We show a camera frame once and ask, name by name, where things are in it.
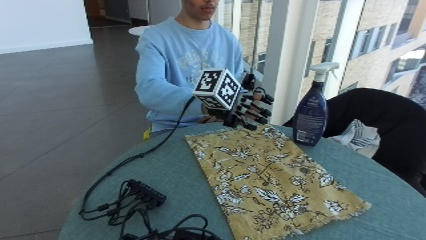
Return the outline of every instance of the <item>doorway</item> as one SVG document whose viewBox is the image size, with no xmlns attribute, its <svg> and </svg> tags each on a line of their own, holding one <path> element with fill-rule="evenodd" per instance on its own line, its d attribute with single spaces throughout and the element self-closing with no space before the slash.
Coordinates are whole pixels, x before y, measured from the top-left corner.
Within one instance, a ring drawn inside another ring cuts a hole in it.
<svg viewBox="0 0 426 240">
<path fill-rule="evenodd" d="M 130 5 L 123 0 L 84 0 L 91 28 L 131 25 Z"/>
</svg>

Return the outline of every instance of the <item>light blue sweatshirt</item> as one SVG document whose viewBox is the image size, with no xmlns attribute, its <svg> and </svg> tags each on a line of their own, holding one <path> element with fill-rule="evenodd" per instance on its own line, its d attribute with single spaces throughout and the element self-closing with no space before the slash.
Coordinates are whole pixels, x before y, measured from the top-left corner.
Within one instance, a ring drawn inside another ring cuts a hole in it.
<svg viewBox="0 0 426 240">
<path fill-rule="evenodd" d="M 237 38 L 212 21 L 207 30 L 184 27 L 175 18 L 151 26 L 139 39 L 140 54 L 136 93 L 152 131 L 172 129 L 191 99 L 201 69 L 228 68 L 236 79 L 243 75 L 243 51 Z M 197 124 L 201 101 L 185 111 L 180 127 Z"/>
</svg>

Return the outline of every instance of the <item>spray bottle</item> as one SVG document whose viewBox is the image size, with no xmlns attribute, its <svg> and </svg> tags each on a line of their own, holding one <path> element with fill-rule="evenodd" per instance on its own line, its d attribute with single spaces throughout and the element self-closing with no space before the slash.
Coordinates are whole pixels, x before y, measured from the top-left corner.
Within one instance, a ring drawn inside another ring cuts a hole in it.
<svg viewBox="0 0 426 240">
<path fill-rule="evenodd" d="M 323 87 L 328 72 L 333 72 L 339 67 L 340 64 L 337 62 L 324 62 L 311 67 L 311 70 L 316 72 L 315 81 L 297 106 L 293 117 L 295 142 L 307 146 L 316 146 L 325 131 L 328 105 L 323 94 Z"/>
</svg>

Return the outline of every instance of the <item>black cable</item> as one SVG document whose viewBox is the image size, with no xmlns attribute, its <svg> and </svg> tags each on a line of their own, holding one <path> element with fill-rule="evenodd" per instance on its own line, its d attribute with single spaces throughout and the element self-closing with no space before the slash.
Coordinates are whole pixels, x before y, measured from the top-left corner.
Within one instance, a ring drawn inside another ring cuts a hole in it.
<svg viewBox="0 0 426 240">
<path fill-rule="evenodd" d="M 157 230 L 152 229 L 151 228 L 151 225 L 150 225 L 150 216 L 148 216 L 148 212 L 147 211 L 143 211 L 143 213 L 140 212 L 140 214 L 143 215 L 144 217 L 144 224 L 146 224 L 146 227 L 148 229 L 148 234 L 144 235 L 144 236 L 140 236 L 140 237 L 136 237 L 135 240 L 147 240 L 147 239 L 159 239 L 159 240 L 165 240 L 167 237 L 172 234 L 172 233 L 176 233 L 177 231 L 200 231 L 203 236 L 201 236 L 201 239 L 207 239 L 205 237 L 205 234 L 209 234 L 211 237 L 213 237 L 216 240 L 221 240 L 221 238 L 212 232 L 207 229 L 208 227 L 208 219 L 200 215 L 200 214 L 192 214 L 189 216 L 187 216 L 181 221 L 179 221 L 179 223 L 175 225 L 173 228 L 171 228 L 169 230 L 165 230 L 163 232 L 157 232 Z M 181 225 L 192 218 L 201 218 L 204 220 L 204 226 L 203 228 L 200 227 L 181 227 Z M 122 228 L 122 233 L 120 233 L 120 240 L 123 238 L 123 233 L 124 233 L 124 227 Z"/>
<path fill-rule="evenodd" d="M 136 208 L 143 204 L 143 202 L 139 202 L 128 211 L 128 213 L 126 214 L 124 220 L 123 220 L 123 224 L 122 224 L 122 228 L 120 228 L 120 237 L 119 240 L 123 238 L 124 236 L 124 229 L 126 229 L 126 224 L 128 222 L 128 220 L 132 218 L 134 214 L 138 212 Z"/>
<path fill-rule="evenodd" d="M 264 93 L 264 95 L 267 95 L 267 91 L 265 91 L 265 89 L 264 89 L 264 88 L 257 87 L 257 88 L 255 88 L 253 92 L 259 92 L 257 90 L 261 90 L 261 91 L 263 91 L 263 93 Z"/>
<path fill-rule="evenodd" d="M 128 208 L 134 203 L 136 203 L 138 202 L 138 199 L 134 199 L 128 204 L 126 204 L 123 207 L 120 207 L 118 210 L 116 209 L 114 209 L 112 211 L 112 216 L 111 216 L 111 218 L 110 218 L 110 220 L 108 220 L 108 225 L 110 226 L 118 226 L 118 225 L 120 225 L 122 223 L 123 223 L 123 221 L 119 221 L 122 218 L 126 218 L 126 216 L 120 216 L 120 210 L 123 210 L 123 209 L 126 209 L 126 208 Z"/>
<path fill-rule="evenodd" d="M 131 201 L 128 204 L 126 204 L 124 206 L 122 206 L 123 201 L 130 197 L 130 196 L 127 196 L 128 187 L 126 188 L 126 184 L 128 184 L 128 183 L 130 183 L 130 181 L 124 181 L 124 182 L 122 183 L 120 192 L 119 192 L 119 198 L 118 198 L 118 201 L 115 201 L 115 204 L 114 204 L 114 205 L 116 205 L 116 207 L 115 207 L 114 210 L 110 210 L 110 211 L 107 212 L 107 216 L 111 217 L 110 220 L 108 220 L 108 225 L 111 225 L 111 226 L 115 226 L 115 223 L 116 223 L 118 219 L 120 219 L 120 210 L 126 209 L 126 208 L 127 208 L 128 206 L 131 206 L 132 203 L 135 202 L 135 200 L 134 200 L 134 201 Z"/>
<path fill-rule="evenodd" d="M 111 216 L 111 220 L 114 220 L 114 218 L 119 218 L 119 217 L 115 217 L 118 215 L 118 213 L 120 213 L 120 210 L 126 209 L 128 206 L 132 205 L 132 203 L 136 201 L 134 200 L 131 203 L 128 203 L 127 205 L 122 206 L 122 202 L 128 198 L 128 197 L 132 197 L 136 195 L 136 193 L 131 194 L 131 195 L 127 195 L 128 194 L 128 188 L 124 188 L 124 185 L 130 183 L 130 181 L 124 181 L 122 183 L 122 186 L 120 186 L 120 192 L 119 192 L 119 199 L 114 202 L 114 203 L 106 203 L 103 204 L 102 206 L 99 206 L 96 209 L 91 210 L 91 211 L 84 211 L 83 213 L 94 213 L 94 212 L 102 212 L 102 211 L 106 211 L 107 209 L 110 209 L 111 206 L 116 205 L 116 208 L 111 211 L 108 211 L 106 214 L 102 214 L 99 216 L 95 216 L 92 218 L 86 218 L 86 220 L 95 220 L 95 219 L 99 219 L 102 217 L 107 217 L 107 216 Z"/>
<path fill-rule="evenodd" d="M 94 210 L 92 210 L 92 211 L 88 211 L 88 212 L 86 211 L 86 204 L 87 204 L 87 201 L 88 201 L 88 199 L 90 199 L 90 196 L 91 196 L 95 188 L 96 188 L 98 185 L 104 181 L 104 179 L 106 179 L 107 177 L 110 177 L 110 176 L 115 173 L 115 171 L 118 171 L 124 165 L 127 165 L 130 162 L 132 162 L 134 160 L 136 160 L 136 159 L 139 159 L 139 158 L 144 158 L 147 154 L 152 153 L 154 151 L 156 151 L 156 150 L 163 146 L 163 144 L 169 140 L 172 134 L 175 133 L 175 131 L 176 131 L 176 129 L 177 129 L 180 123 L 181 123 L 181 119 L 183 119 L 184 113 L 185 113 L 185 111 L 187 111 L 187 109 L 188 109 L 188 107 L 189 107 L 189 104 L 193 102 L 195 99 L 196 99 L 196 97 L 192 96 L 191 99 L 188 100 L 188 102 L 187 102 L 187 104 L 185 104 L 185 106 L 184 106 L 183 113 L 181 113 L 181 115 L 180 115 L 180 117 L 179 117 L 179 120 L 177 120 L 177 123 L 176 123 L 176 125 L 175 125 L 175 128 L 173 128 L 173 130 L 171 131 L 169 135 L 165 137 L 165 139 L 164 139 L 154 148 L 151 148 L 148 151 L 146 151 L 146 152 L 143 152 L 143 153 L 139 153 L 139 154 L 128 157 L 127 159 L 124 159 L 124 160 L 96 180 L 96 182 L 94 183 L 94 185 L 90 187 L 90 189 L 88 189 L 88 191 L 87 191 L 87 193 L 86 193 L 86 195 L 84 195 L 84 198 L 83 198 L 82 209 L 80 209 L 80 212 L 79 212 L 79 215 L 80 215 L 80 217 L 82 217 L 84 220 L 90 221 L 90 220 L 95 220 L 95 219 L 99 219 L 99 218 L 107 216 L 107 214 L 104 214 L 104 215 L 102 215 L 102 216 L 98 216 L 98 217 L 92 217 L 92 218 L 87 218 L 87 217 L 84 216 L 86 213 L 94 212 Z"/>
</svg>

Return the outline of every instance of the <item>black chair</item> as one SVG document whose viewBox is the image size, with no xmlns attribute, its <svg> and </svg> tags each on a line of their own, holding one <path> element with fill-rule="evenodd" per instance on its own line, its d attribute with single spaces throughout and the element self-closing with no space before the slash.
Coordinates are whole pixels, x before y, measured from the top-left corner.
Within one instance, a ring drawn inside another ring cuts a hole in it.
<svg viewBox="0 0 426 240">
<path fill-rule="evenodd" d="M 426 197 L 426 110 L 384 90 L 357 88 L 328 100 L 324 137 L 340 135 L 355 119 L 378 129 L 373 159 Z M 292 127 L 293 118 L 284 124 Z"/>
</svg>

